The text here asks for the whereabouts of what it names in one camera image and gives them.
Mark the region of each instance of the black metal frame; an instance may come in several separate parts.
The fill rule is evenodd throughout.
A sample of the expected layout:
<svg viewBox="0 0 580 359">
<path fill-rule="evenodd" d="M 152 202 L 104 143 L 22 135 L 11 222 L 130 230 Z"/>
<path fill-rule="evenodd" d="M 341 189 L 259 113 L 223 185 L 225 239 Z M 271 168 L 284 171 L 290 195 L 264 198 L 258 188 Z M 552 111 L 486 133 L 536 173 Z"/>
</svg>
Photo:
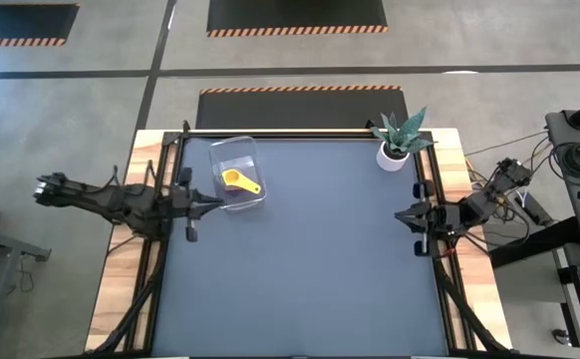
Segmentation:
<svg viewBox="0 0 580 359">
<path fill-rule="evenodd" d="M 337 130 L 273 130 L 273 131 L 208 131 L 208 130 L 201 130 L 201 131 L 191 131 L 187 124 L 184 124 L 184 131 L 183 132 L 168 132 L 163 134 L 162 143 L 161 143 L 161 151 L 159 154 L 159 162 L 157 164 L 157 171 L 156 171 L 156 180 L 155 184 L 162 183 L 163 178 L 165 176 L 166 171 L 166 164 L 168 158 L 168 152 L 170 151 L 172 146 L 176 146 L 175 150 L 175 159 L 173 162 L 173 168 L 171 174 L 171 183 L 176 183 L 178 169 L 181 167 L 181 162 L 183 159 L 183 154 L 185 151 L 185 142 L 189 138 L 207 138 L 207 139 L 226 139 L 235 136 L 250 136 L 256 139 L 287 139 L 287 140 L 299 140 L 299 139 L 372 139 L 373 135 L 369 131 L 337 131 Z M 432 134 L 430 132 L 426 132 L 423 134 L 423 138 L 431 139 Z M 427 150 L 431 173 L 432 173 L 432 180 L 435 183 L 435 195 L 438 201 L 444 201 L 444 194 L 442 191 L 442 184 L 440 181 L 440 172 L 438 169 L 435 149 L 434 146 L 430 147 Z M 423 158 L 421 153 L 413 155 L 415 159 L 415 165 L 417 170 L 417 177 L 419 180 L 429 180 L 425 179 L 425 173 L 423 168 Z M 438 240 L 430 236 L 430 252 L 431 255 L 438 255 L 439 248 L 437 246 Z M 111 352 L 104 352 L 104 353 L 91 353 L 86 354 L 89 358 L 109 358 L 109 357 L 120 357 L 120 358 L 139 358 L 139 357 L 149 357 L 152 351 L 152 342 L 154 337 L 154 331 L 156 327 L 157 321 L 157 311 L 159 306 L 159 295 L 161 292 L 161 284 L 162 284 L 162 277 L 163 271 L 161 266 L 165 263 L 165 255 L 168 248 L 168 241 L 162 241 L 159 246 L 157 261 L 155 263 L 155 269 L 153 273 L 157 273 L 158 276 L 156 281 L 153 284 L 153 289 L 150 292 L 152 295 L 152 300 L 150 302 L 150 307 L 148 310 L 147 316 L 147 328 L 146 334 L 144 338 L 144 346 L 141 350 L 135 350 L 135 336 L 137 330 L 137 318 L 135 318 L 134 323 L 132 324 L 132 329 L 127 334 L 127 340 L 125 342 L 124 351 L 111 353 Z M 145 274 L 148 271 L 148 259 L 150 257 L 151 245 L 150 242 L 147 240 L 142 250 L 142 256 L 140 261 L 140 268 L 138 269 L 138 278 L 136 279 L 136 291 L 134 293 L 134 299 L 137 298 L 141 290 L 145 287 Z M 462 278 L 460 275 L 458 259 L 455 253 L 451 255 L 449 258 L 449 265 L 451 268 L 451 281 L 453 286 L 455 287 L 455 291 L 459 293 L 459 295 L 464 298 L 464 288 L 462 285 Z M 463 329 L 463 336 L 465 338 L 465 343 L 467 345 L 467 349 L 458 349 L 456 348 L 456 341 L 455 341 L 455 333 L 453 331 L 452 322 L 450 313 L 448 310 L 449 302 L 447 295 L 445 294 L 445 290 L 443 289 L 442 285 L 440 284 L 442 281 L 445 283 L 447 282 L 447 276 L 443 276 L 440 273 L 446 273 L 442 264 L 439 260 L 431 258 L 432 266 L 435 269 L 435 285 L 436 290 L 438 293 L 439 299 L 439 306 L 440 306 L 440 313 L 442 316 L 442 325 L 445 331 L 445 339 L 447 345 L 447 352 L 449 355 L 459 355 L 462 357 L 487 357 L 490 356 L 492 353 L 490 352 L 482 352 L 475 350 L 475 340 L 473 336 L 473 331 L 468 325 L 467 319 L 463 316 L 462 317 L 462 329 Z M 534 356 L 528 355 L 521 355 L 515 353 L 498 353 L 496 354 L 498 357 L 505 357 L 505 358 L 534 358 Z"/>
</svg>

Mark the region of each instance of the clear plastic container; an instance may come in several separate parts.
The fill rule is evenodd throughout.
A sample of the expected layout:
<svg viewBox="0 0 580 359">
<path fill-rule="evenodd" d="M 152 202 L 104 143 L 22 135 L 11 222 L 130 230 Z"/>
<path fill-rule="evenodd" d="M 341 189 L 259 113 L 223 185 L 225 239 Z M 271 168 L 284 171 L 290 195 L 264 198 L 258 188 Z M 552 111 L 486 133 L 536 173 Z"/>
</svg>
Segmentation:
<svg viewBox="0 0 580 359">
<path fill-rule="evenodd" d="M 230 138 L 210 146 L 210 164 L 216 196 L 226 210 L 250 208 L 266 196 L 263 172 L 254 139 Z"/>
</svg>

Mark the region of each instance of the white flower pot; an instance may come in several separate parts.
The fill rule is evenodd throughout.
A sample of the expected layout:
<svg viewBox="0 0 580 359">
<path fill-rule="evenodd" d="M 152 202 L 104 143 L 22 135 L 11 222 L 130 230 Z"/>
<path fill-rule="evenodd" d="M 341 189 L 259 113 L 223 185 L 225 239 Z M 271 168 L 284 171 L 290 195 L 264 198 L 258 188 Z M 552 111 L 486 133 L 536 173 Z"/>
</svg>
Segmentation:
<svg viewBox="0 0 580 359">
<path fill-rule="evenodd" d="M 410 158 L 410 154 L 407 154 L 402 159 L 394 159 L 392 155 L 386 153 L 386 150 L 384 150 L 385 147 L 386 143 L 382 142 L 379 151 L 377 152 L 377 163 L 383 170 L 388 172 L 396 172 L 400 170 L 405 162 Z"/>
</svg>

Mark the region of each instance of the black floor mat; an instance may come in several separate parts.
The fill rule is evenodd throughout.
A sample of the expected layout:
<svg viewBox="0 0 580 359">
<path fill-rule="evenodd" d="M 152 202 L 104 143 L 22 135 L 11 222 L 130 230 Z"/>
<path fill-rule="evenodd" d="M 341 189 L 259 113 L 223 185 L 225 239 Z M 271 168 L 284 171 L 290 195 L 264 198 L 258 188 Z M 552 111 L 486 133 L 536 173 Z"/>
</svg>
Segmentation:
<svg viewBox="0 0 580 359">
<path fill-rule="evenodd" d="M 62 46 L 78 4 L 0 5 L 0 46 Z"/>
<path fill-rule="evenodd" d="M 381 0 L 210 0 L 209 37 L 388 32 Z"/>
<path fill-rule="evenodd" d="M 362 129 L 381 113 L 408 118 L 400 86 L 202 90 L 198 129 Z"/>
</svg>

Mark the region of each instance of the wooden board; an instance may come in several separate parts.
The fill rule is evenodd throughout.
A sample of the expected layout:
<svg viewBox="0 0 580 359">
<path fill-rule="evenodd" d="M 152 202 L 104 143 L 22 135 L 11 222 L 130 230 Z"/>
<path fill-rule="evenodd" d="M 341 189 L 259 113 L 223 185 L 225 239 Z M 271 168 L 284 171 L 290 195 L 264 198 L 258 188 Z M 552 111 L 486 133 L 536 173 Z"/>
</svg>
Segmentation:
<svg viewBox="0 0 580 359">
<path fill-rule="evenodd" d="M 464 161 L 460 138 L 456 129 L 430 129 L 436 141 L 435 152 L 440 170 L 440 179 L 447 200 L 459 200 L 471 193 L 471 184 Z M 131 155 L 126 183 L 142 182 L 145 167 L 149 160 L 157 165 L 163 130 L 138 131 Z M 172 157 L 168 161 L 166 178 L 172 170 Z M 429 169 L 429 163 L 424 161 L 424 168 Z M 482 229 L 475 228 L 473 233 L 482 236 Z M 129 238 L 131 233 L 127 227 L 116 227 L 113 231 L 111 246 Z M 116 250 L 107 258 L 100 285 L 91 327 L 86 343 L 86 350 L 100 345 L 115 328 L 131 304 L 138 265 L 142 251 L 142 240 L 137 239 Z M 458 242 L 457 255 L 462 275 L 467 302 L 474 310 L 484 326 L 503 345 L 510 348 L 511 341 L 498 295 L 496 281 L 489 258 L 480 252 L 469 241 Z M 450 309 L 457 342 L 463 343 L 460 317 L 455 308 Z M 138 338 L 145 330 L 145 320 L 141 320 Z"/>
</svg>

